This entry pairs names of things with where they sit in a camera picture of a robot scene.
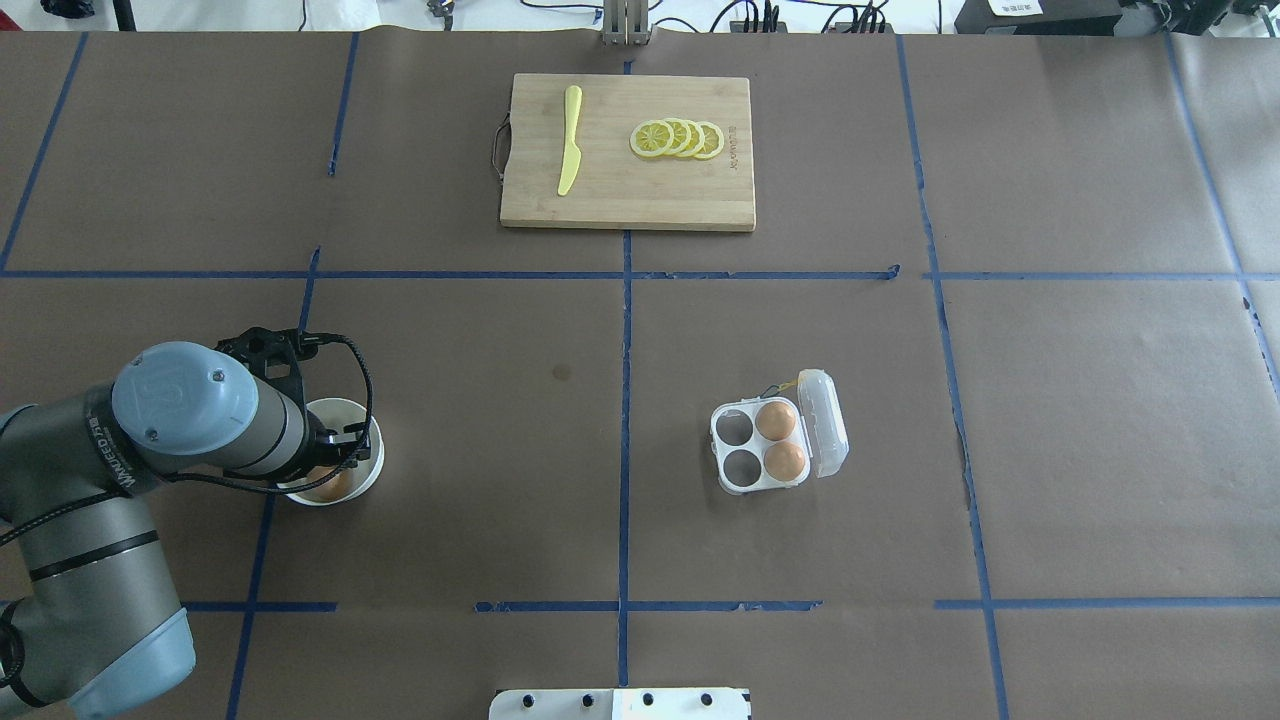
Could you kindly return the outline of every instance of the blue tape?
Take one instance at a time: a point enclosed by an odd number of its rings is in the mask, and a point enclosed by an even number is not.
[[[438,279],[438,281],[620,281],[611,272],[526,272],[526,270],[320,270],[323,279]]]
[[[205,279],[205,281],[297,281],[305,279],[302,270],[4,270],[0,278],[28,279]]]
[[[183,602],[187,612],[337,612],[337,602]]]
[[[809,612],[822,607],[820,600],[634,600],[627,603],[632,612]]]
[[[5,265],[9,264],[13,245],[18,241],[18,229],[22,227],[22,218],[27,213],[27,202],[31,201],[31,192],[36,188],[36,178],[40,177],[40,168],[45,164],[45,154],[49,152],[49,143],[54,138],[54,129],[58,128],[58,118],[63,114],[63,106],[67,105],[67,95],[72,90],[72,81],[76,79],[76,70],[79,68],[81,56],[84,55],[84,44],[87,41],[88,33],[82,32],[79,41],[76,44],[76,54],[72,55],[72,64],[67,68],[67,77],[63,78],[63,90],[58,94],[58,101],[54,102],[54,111],[49,117],[49,126],[45,127],[45,137],[40,140],[40,149],[36,150],[36,161],[31,165],[27,184],[22,188],[22,197],[18,200],[18,208],[13,213],[13,223],[9,224],[9,236],[5,237],[4,249],[0,250],[0,270],[4,270]]]
[[[901,265],[881,272],[644,272],[635,273],[637,281],[891,281],[899,275]]]
[[[227,720],[236,720],[239,711],[239,691],[244,685],[244,664],[248,661],[248,639],[253,634],[253,614],[246,612],[241,624],[241,642],[236,651],[236,670],[232,673],[230,697],[227,698]]]
[[[630,682],[627,666],[631,597],[631,231],[622,231],[622,448],[618,457],[618,687]]]
[[[337,612],[337,602],[257,602],[253,612]]]
[[[307,320],[311,319],[311,296],[316,290],[316,268],[320,266],[320,247],[311,254],[311,265],[307,268],[307,288],[302,292],[302,311],[298,314],[298,329],[307,329]]]
[[[342,78],[342,99],[338,100],[338,120],[333,126],[333,152],[329,155],[329,177],[338,172],[338,149],[342,146],[342,126],[347,122],[347,101],[351,99],[351,76],[356,72],[356,51],[360,49],[360,33],[351,33],[351,47],[347,50],[347,73]]]
[[[1126,609],[1210,609],[1280,607],[1280,597],[1046,597],[1005,598],[984,603],[980,600],[938,600],[934,610],[1126,610]]]
[[[632,281],[891,281],[900,266],[881,272],[645,272]],[[4,270],[0,278],[27,279],[426,279],[426,281],[620,281],[622,273],[594,270]],[[1280,274],[1263,279],[1280,279]]]
[[[257,527],[257,547],[253,551],[253,570],[248,579],[248,601],[244,623],[241,625],[239,650],[236,652],[236,670],[232,673],[232,691],[227,701],[227,720],[236,720],[239,707],[241,685],[244,684],[244,664],[248,662],[250,638],[253,634],[253,606],[257,605],[257,591],[262,583],[262,565],[266,560],[268,538],[271,534],[271,516],[275,514],[275,496],[269,495],[262,502],[262,520]]]
[[[337,603],[280,603],[280,605],[333,605]],[[628,600],[627,614],[631,612],[809,612],[822,607],[820,600]],[[477,614],[490,612],[618,612],[620,603],[612,600],[584,601],[517,601],[517,602],[477,602]],[[280,610],[280,612],[305,612],[306,610]]]
[[[929,273],[920,275],[932,279]],[[1164,281],[1164,282],[1235,282],[1233,273],[938,273],[943,281]]]
[[[1244,266],[1240,264],[1240,254],[1235,247],[1235,237],[1231,234],[1231,227],[1226,222],[1226,211],[1222,210],[1222,200],[1217,193],[1217,183],[1213,182],[1213,176],[1208,172],[1208,160],[1204,158],[1204,147],[1199,141],[1199,131],[1196,129],[1190,105],[1187,104],[1187,92],[1183,88],[1183,73],[1178,68],[1178,55],[1174,53],[1174,40],[1167,32],[1165,33],[1165,51],[1169,55],[1169,69],[1174,76],[1174,95],[1178,97],[1178,109],[1183,114],[1183,122],[1187,123],[1187,133],[1190,136],[1192,147],[1196,150],[1196,161],[1199,164],[1201,174],[1204,177],[1204,184],[1208,188],[1208,196],[1213,205],[1213,215],[1222,229],[1222,238],[1226,241],[1226,254],[1231,259],[1231,269],[1235,270],[1236,275],[1243,275]],[[1271,380],[1271,391],[1276,396],[1276,402],[1280,402],[1280,373],[1276,372],[1276,361],[1275,356],[1271,355],[1267,333],[1262,328],[1261,318],[1258,318],[1257,304],[1253,301],[1249,283],[1243,278],[1239,283],[1240,295],[1244,297],[1248,307],[1249,322],[1253,324],[1253,337],[1258,341],[1258,350],[1262,352],[1262,361],[1266,364],[1267,375]]]
[[[938,329],[942,333],[942,357],[947,370],[947,391],[951,393],[951,416],[960,437],[960,450],[964,460],[964,483],[969,493],[969,529],[973,534],[973,555],[978,565],[978,587],[983,602],[991,600],[991,580],[987,574],[987,551],[982,538],[982,518],[978,514],[978,493],[973,482],[973,462],[969,455],[969,436],[965,432],[964,406],[960,402],[960,383],[956,379],[955,356],[951,351],[951,328],[947,324],[946,297],[942,295],[942,279],[938,268],[938,250],[933,237],[933,220],[924,197],[924,160],[920,156],[920,138],[915,126],[915,106],[911,102],[911,82],[906,68],[906,46],[901,35],[895,35],[897,44],[897,69],[902,81],[902,105],[906,110],[906,129],[911,141],[911,159],[915,167],[915,188],[919,195],[920,220],[928,240],[929,272],[933,283],[933,300],[937,306]],[[987,628],[987,652],[991,657],[991,675],[996,689],[996,710],[1000,720],[1009,720],[1009,697],[1005,693],[1005,670],[1000,656],[1000,637],[996,632],[996,612],[983,607],[983,620]]]
[[[477,602],[475,611],[486,612],[617,612],[613,600],[586,601],[529,601],[529,602]]]

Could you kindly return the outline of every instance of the yellow knife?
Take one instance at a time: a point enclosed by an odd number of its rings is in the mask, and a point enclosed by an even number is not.
[[[582,110],[582,88],[571,85],[564,88],[564,158],[561,160],[561,184],[556,192],[563,197],[577,179],[577,167],[582,164],[582,151],[577,149],[577,115]]]

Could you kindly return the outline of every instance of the yellow lemon slice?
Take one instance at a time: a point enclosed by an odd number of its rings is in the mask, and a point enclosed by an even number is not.
[[[685,120],[685,124],[692,131],[689,136],[689,147],[676,152],[676,158],[692,158],[703,149],[703,143],[707,142],[707,133],[703,131],[701,123]]]
[[[694,154],[699,160],[710,160],[724,150],[724,133],[716,123],[698,123],[703,131],[703,146]]]
[[[658,158],[671,150],[676,129],[663,120],[646,120],[631,131],[631,151],[641,158]]]
[[[676,132],[675,142],[671,143],[671,147],[663,155],[676,156],[689,150],[689,146],[694,143],[692,123],[682,118],[663,118],[662,122],[671,126],[671,129]]]

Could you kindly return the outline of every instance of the brown egg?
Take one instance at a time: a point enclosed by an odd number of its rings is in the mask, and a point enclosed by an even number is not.
[[[324,468],[324,466],[316,468],[315,470],[311,470],[307,474],[306,482],[314,483],[320,478],[328,475],[330,470],[333,470],[333,468]],[[328,483],[317,488],[311,488],[303,492],[302,497],[312,502],[334,502],[337,500],[347,497],[348,495],[351,495],[351,491],[353,489],[355,488],[351,487],[351,470],[348,469],[334,475],[334,478]]]
[[[804,450],[794,442],[780,442],[764,452],[764,470],[774,479],[790,483],[804,473]]]
[[[755,427],[768,439],[785,439],[796,429],[796,411],[780,400],[760,407],[755,415]]]

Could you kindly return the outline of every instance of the paper cup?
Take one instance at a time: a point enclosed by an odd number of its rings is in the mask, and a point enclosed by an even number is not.
[[[343,397],[323,397],[307,402],[307,410],[315,414],[326,428],[342,429],[352,423],[365,420],[365,406]],[[360,497],[367,491],[378,475],[383,471],[383,432],[374,419],[369,427],[369,460],[361,460],[355,468],[348,468],[339,473],[328,483],[305,492],[287,495],[293,502],[323,507],[337,505],[355,497]],[[333,468],[316,468],[306,478],[294,480],[282,487],[303,486],[329,474]]]

